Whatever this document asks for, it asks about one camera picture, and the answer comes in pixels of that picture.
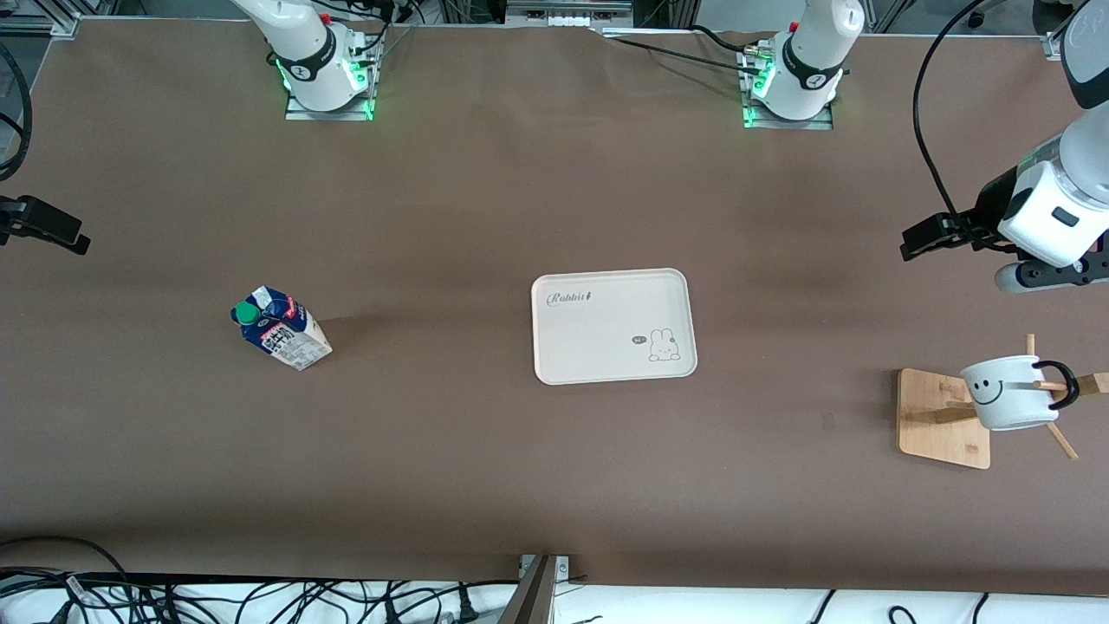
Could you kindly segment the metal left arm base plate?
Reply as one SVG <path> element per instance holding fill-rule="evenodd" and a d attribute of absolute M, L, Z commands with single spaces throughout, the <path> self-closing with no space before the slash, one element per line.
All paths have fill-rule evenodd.
<path fill-rule="evenodd" d="M 791 131 L 831 131 L 834 129 L 831 104 L 821 108 L 815 117 L 806 120 L 788 120 L 773 114 L 763 102 L 752 101 L 743 106 L 744 126 L 749 129 L 776 129 Z"/>

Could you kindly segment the metal frame bracket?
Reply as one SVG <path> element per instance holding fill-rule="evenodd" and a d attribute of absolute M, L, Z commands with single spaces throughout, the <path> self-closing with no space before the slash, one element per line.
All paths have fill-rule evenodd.
<path fill-rule="evenodd" d="M 569 581 L 569 557 L 522 556 L 522 580 L 496 624 L 552 624 L 554 585 Z"/>

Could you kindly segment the white smiley face cup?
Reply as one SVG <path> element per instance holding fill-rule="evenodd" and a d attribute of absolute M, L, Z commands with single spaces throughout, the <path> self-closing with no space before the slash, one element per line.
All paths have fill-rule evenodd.
<path fill-rule="evenodd" d="M 1064 379 L 1064 395 L 1037 387 L 1050 368 Z M 1079 398 L 1079 383 L 1067 365 L 1036 355 L 1016 355 L 963 368 L 976 415 L 990 431 L 1014 431 L 1054 423 L 1064 408 Z"/>

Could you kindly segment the grey power strip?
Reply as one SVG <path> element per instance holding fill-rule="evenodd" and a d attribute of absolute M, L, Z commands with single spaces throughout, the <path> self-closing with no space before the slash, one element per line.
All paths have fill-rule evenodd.
<path fill-rule="evenodd" d="M 632 28 L 632 0 L 503 0 L 503 24 Z"/>

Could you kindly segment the wooden mug stand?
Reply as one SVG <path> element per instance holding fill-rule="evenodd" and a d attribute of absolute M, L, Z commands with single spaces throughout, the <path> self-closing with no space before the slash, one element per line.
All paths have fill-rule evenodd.
<path fill-rule="evenodd" d="M 1026 352 L 1018 355 L 1036 355 L 1041 358 L 1036 352 L 1036 336 L 1026 336 L 1025 349 Z M 1036 386 L 1054 391 L 1054 397 L 1060 399 L 1064 395 L 1061 375 L 1050 368 L 1042 374 L 1046 380 Z M 1086 396 L 1109 396 L 1109 372 L 1074 375 L 1079 383 L 1078 399 Z M 1061 448 L 1066 458 L 1077 459 L 1078 453 L 1059 430 L 1057 421 L 1058 419 L 1054 423 L 1037 427 L 1049 430 L 1054 442 Z M 898 371 L 895 424 L 898 430 L 898 449 L 903 454 L 978 470 L 989 469 L 991 466 L 991 434 L 1013 432 L 990 431 L 981 424 L 960 374 L 952 376 L 915 368 Z"/>

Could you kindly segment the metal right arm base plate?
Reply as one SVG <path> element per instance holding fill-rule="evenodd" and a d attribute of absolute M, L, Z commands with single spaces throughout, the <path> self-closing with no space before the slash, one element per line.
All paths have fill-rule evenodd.
<path fill-rule="evenodd" d="M 301 102 L 288 91 L 285 119 L 305 121 L 373 121 L 373 117 L 375 117 L 376 94 L 376 88 L 369 88 L 363 94 L 356 94 L 344 108 L 332 111 L 314 111 L 303 108 Z"/>

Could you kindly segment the blue white milk carton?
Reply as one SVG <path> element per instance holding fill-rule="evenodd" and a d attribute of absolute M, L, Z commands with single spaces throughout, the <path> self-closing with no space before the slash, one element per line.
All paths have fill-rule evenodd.
<path fill-rule="evenodd" d="M 301 301 L 269 287 L 250 291 L 230 309 L 243 339 L 281 364 L 304 371 L 333 352 L 321 324 Z"/>

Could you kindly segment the cream rabbit print tray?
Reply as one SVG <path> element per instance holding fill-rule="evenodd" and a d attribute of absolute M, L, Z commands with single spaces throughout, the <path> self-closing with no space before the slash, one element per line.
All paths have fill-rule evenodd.
<path fill-rule="evenodd" d="M 535 375 L 547 386 L 686 378 L 696 331 L 681 272 L 547 274 L 530 290 Z"/>

